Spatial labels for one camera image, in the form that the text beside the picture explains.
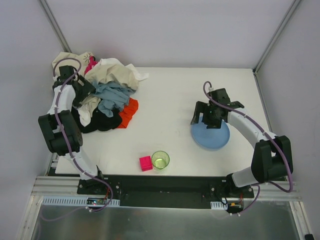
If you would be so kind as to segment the beige cloth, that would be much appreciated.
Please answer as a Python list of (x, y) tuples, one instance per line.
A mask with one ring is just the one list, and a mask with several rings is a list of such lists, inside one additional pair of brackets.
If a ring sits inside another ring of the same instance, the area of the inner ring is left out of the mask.
[(116, 58), (95, 62), (93, 57), (91, 52), (81, 55), (60, 52), (53, 60), (54, 98), (49, 115), (75, 107), (80, 116), (92, 117), (95, 110), (100, 110), (107, 117), (113, 117), (113, 109), (122, 111), (139, 82), (149, 77)]

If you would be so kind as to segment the magenta cloth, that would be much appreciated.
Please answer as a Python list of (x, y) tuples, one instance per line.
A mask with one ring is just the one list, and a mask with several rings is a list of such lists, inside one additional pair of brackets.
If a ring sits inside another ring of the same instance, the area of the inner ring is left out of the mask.
[(89, 57), (88, 65), (86, 66), (84, 70), (84, 74), (86, 75), (93, 67), (95, 67), (99, 62), (96, 61), (96, 58), (94, 56)]

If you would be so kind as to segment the blue-grey cloth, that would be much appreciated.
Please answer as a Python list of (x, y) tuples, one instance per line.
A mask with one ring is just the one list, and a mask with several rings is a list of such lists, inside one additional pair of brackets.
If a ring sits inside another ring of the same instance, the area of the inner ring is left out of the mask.
[(121, 112), (125, 106), (129, 104), (130, 96), (136, 91), (121, 84), (110, 81), (108, 83), (100, 83), (94, 81), (92, 85), (95, 87), (94, 97), (100, 98), (98, 110), (105, 114), (108, 118), (114, 116), (113, 110)]

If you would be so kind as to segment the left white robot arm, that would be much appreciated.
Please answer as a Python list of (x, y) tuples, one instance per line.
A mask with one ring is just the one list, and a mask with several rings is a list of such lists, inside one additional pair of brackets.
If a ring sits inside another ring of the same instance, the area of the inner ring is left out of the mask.
[(80, 175), (80, 187), (103, 184), (103, 174), (83, 150), (83, 137), (72, 107), (93, 91), (93, 86), (71, 65), (59, 67), (52, 88), (54, 98), (47, 114), (38, 118), (45, 143), (51, 153), (68, 160)]

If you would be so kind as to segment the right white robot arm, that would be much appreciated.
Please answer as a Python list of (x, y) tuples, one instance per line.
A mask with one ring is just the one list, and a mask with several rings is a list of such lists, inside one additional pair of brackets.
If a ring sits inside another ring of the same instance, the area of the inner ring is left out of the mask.
[(253, 147), (249, 167), (230, 173), (218, 190), (223, 197), (239, 196), (246, 187), (270, 183), (285, 193), (294, 189), (289, 138), (264, 130), (239, 101), (231, 101), (224, 88), (205, 91), (208, 102), (197, 101), (191, 119), (195, 142), (210, 150), (224, 147), (233, 126)]

